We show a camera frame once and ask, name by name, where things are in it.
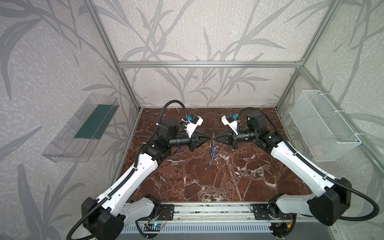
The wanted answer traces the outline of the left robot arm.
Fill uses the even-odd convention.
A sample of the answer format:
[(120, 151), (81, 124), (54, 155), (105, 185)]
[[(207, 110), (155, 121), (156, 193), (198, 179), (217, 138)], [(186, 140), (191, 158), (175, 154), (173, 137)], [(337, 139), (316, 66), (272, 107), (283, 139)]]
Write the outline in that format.
[(139, 148), (131, 167), (96, 199), (88, 197), (82, 203), (82, 217), (67, 239), (72, 239), (73, 232), (83, 226), (90, 233), (85, 237), (87, 240), (114, 240), (126, 222), (151, 215), (157, 205), (154, 198), (144, 197), (126, 210), (124, 206), (141, 183), (171, 155), (172, 148), (188, 147), (193, 152), (210, 139), (197, 131), (202, 123), (203, 119), (197, 115), (188, 116), (181, 122), (172, 118), (158, 122), (157, 131)]

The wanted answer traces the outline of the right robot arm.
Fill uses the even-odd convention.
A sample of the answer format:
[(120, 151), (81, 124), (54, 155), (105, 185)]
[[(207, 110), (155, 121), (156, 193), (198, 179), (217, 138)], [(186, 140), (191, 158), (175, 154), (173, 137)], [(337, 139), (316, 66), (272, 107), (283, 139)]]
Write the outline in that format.
[(228, 130), (215, 140), (238, 149), (239, 143), (254, 143), (261, 150), (283, 163), (311, 190), (309, 195), (278, 194), (269, 201), (272, 218), (277, 214), (310, 216), (326, 226), (332, 226), (350, 207), (351, 194), (327, 180), (327, 173), (301, 156), (279, 131), (270, 131), (267, 116), (252, 110), (247, 115), (247, 128), (242, 129), (240, 116), (224, 115), (222, 123)]

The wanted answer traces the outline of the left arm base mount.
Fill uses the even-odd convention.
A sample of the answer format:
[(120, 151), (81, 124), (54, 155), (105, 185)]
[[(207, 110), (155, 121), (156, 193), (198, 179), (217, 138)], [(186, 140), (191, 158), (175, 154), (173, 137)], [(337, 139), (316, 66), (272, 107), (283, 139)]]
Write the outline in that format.
[(175, 205), (173, 204), (157, 204), (150, 213), (147, 220), (171, 221), (175, 213)]

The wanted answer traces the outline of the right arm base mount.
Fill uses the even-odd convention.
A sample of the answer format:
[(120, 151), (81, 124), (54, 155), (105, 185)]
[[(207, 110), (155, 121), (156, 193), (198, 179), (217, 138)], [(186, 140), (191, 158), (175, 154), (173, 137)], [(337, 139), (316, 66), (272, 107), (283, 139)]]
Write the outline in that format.
[(254, 214), (255, 220), (288, 221), (293, 219), (289, 214), (282, 213), (274, 204), (251, 204), (250, 210)]

